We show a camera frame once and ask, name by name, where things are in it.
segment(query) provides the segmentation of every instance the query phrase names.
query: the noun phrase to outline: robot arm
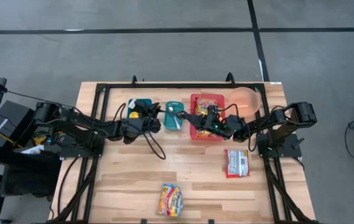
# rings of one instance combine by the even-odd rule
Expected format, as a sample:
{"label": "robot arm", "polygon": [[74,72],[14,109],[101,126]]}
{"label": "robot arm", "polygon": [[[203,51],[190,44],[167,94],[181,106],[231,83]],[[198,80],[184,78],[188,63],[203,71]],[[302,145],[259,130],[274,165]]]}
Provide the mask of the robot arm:
{"label": "robot arm", "polygon": [[142,133],[157,133],[160,130],[160,121],[157,119],[159,104],[146,105],[140,100],[136,100],[135,104],[133,111],[139,113],[138,118],[100,121],[82,114],[76,108],[39,102],[33,122],[41,127],[56,128],[75,142],[73,147],[62,149],[61,157],[97,157],[101,155],[105,139],[123,140],[125,144],[130,144]]}
{"label": "robot arm", "polygon": [[[292,109],[291,117],[285,114],[289,109]],[[236,115],[229,115],[220,120],[217,106],[209,106],[207,111],[207,115],[193,115],[181,111],[177,113],[177,116],[180,119],[186,119],[197,129],[214,133],[224,139],[233,137],[233,140],[237,142],[247,140],[254,133],[281,125],[277,130],[269,132],[271,139],[278,141],[299,128],[308,128],[317,122],[312,105],[306,102],[292,103],[285,108],[272,110],[269,116],[263,116],[249,123]]]}

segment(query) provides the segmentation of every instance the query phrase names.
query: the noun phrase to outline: teal container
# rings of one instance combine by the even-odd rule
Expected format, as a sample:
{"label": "teal container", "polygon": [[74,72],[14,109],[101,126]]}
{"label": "teal container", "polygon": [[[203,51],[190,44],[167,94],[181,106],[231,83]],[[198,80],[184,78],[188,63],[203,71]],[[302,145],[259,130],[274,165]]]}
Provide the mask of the teal container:
{"label": "teal container", "polygon": [[[127,107],[131,103],[132,100],[133,99],[129,99]],[[137,100],[144,100],[147,105],[151,105],[152,104],[152,100],[151,99],[137,99]],[[127,118],[129,118],[129,114],[131,114],[131,112],[133,112],[133,109],[128,108],[128,110],[127,110]]]}
{"label": "teal container", "polygon": [[[169,107],[172,107],[173,109],[173,113],[178,113],[179,111],[183,111],[184,110],[184,104],[179,102],[179,101],[168,101],[165,104],[165,111],[169,111]],[[173,116],[170,113],[164,113],[164,127],[169,129],[169,130],[175,130],[175,131],[179,131],[177,129],[177,125],[175,124],[175,119],[173,118]],[[177,118],[177,122],[179,123],[179,126],[182,128],[182,120]]]}

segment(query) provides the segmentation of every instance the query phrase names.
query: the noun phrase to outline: black box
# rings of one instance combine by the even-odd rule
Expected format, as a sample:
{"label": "black box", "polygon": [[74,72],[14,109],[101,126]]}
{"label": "black box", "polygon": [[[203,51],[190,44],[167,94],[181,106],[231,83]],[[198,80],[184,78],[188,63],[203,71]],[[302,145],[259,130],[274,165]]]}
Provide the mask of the black box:
{"label": "black box", "polygon": [[[33,114],[28,107],[6,101],[0,108],[0,133],[24,147],[37,128],[32,124]],[[12,149],[12,143],[0,136],[0,147]]]}

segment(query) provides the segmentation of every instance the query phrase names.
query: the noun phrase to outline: black floor stripe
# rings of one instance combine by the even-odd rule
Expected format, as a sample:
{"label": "black floor stripe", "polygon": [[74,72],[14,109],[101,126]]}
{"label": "black floor stripe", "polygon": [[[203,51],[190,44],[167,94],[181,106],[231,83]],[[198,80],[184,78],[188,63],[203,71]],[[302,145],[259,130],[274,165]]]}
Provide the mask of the black floor stripe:
{"label": "black floor stripe", "polygon": [[223,33],[252,32],[252,28],[150,28],[150,29],[70,29],[70,30],[0,30],[0,34],[167,34],[167,33]]}
{"label": "black floor stripe", "polygon": [[354,27],[260,28],[259,32],[354,32]]}
{"label": "black floor stripe", "polygon": [[259,29],[257,24],[256,11],[254,10],[253,0],[247,0],[247,4],[249,6],[251,23],[253,24],[254,40],[256,41],[257,55],[258,55],[258,60],[260,62],[259,66],[261,69],[261,73],[263,75],[263,81],[269,82],[268,69],[266,67],[263,44],[261,42],[261,36],[258,31]]}

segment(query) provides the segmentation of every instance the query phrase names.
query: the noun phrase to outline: snack bag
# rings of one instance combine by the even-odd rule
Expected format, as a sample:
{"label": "snack bag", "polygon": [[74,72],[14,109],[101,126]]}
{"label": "snack bag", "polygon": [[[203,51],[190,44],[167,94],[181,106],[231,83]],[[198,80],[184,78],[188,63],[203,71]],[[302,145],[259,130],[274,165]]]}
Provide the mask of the snack bag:
{"label": "snack bag", "polygon": [[249,176],[249,157],[248,151],[225,150],[226,178]]}
{"label": "snack bag", "polygon": [[[196,115],[206,115],[207,107],[211,105],[217,105],[217,100],[215,99],[206,99],[206,98],[197,98],[196,99]],[[208,131],[204,130],[197,130],[196,137],[216,137],[215,134],[209,133]]]}
{"label": "snack bag", "polygon": [[174,184],[163,184],[157,214],[170,217],[181,216],[182,193]]}

